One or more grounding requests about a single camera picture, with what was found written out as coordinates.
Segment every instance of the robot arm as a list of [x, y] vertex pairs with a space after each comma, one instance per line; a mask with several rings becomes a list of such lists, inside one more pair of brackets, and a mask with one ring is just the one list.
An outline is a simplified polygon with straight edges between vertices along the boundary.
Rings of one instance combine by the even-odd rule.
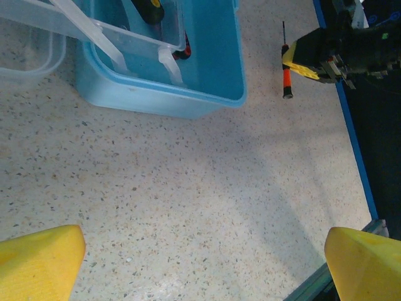
[[355, 29], [355, 12], [341, 10], [333, 28], [318, 28], [294, 42], [283, 64], [304, 77], [322, 83], [344, 80], [351, 88], [353, 75], [383, 78], [401, 70], [401, 22]]

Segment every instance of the speckled floor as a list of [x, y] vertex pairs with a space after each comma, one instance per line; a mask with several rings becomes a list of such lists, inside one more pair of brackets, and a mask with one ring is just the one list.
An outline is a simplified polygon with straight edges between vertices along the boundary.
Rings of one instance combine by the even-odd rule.
[[1, 99], [0, 240], [79, 224], [87, 254], [71, 300], [282, 300], [323, 262], [334, 225], [370, 221], [338, 97], [293, 75], [288, 41], [312, 1], [241, 1], [249, 96], [180, 120], [94, 107], [73, 43], [39, 89]]

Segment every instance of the blue container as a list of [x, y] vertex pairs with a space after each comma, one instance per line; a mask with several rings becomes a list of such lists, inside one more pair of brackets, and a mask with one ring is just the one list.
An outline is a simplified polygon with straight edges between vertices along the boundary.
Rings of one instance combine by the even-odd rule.
[[185, 88], [171, 84], [156, 60], [124, 54], [138, 77], [115, 73], [112, 63], [92, 43], [78, 43], [76, 88], [101, 107], [196, 119], [246, 99], [241, 35], [236, 0], [185, 0], [184, 26], [192, 49], [179, 60]]

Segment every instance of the clear plastic container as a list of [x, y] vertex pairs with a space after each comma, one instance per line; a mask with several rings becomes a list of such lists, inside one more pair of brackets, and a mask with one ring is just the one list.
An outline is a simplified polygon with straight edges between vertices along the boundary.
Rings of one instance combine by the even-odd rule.
[[25, 91], [63, 61], [66, 38], [0, 18], [0, 91]]
[[[144, 23], [129, 0], [120, 1], [131, 22], [130, 30], [127, 30], [122, 16], [122, 7], [115, 5], [115, 0], [74, 0], [123, 53], [158, 61], [160, 47], [169, 48], [172, 52], [185, 49], [184, 21], [179, 0], [162, 1], [165, 16], [157, 26]], [[1, 0], [0, 17], [89, 41], [84, 33], [47, 0]]]

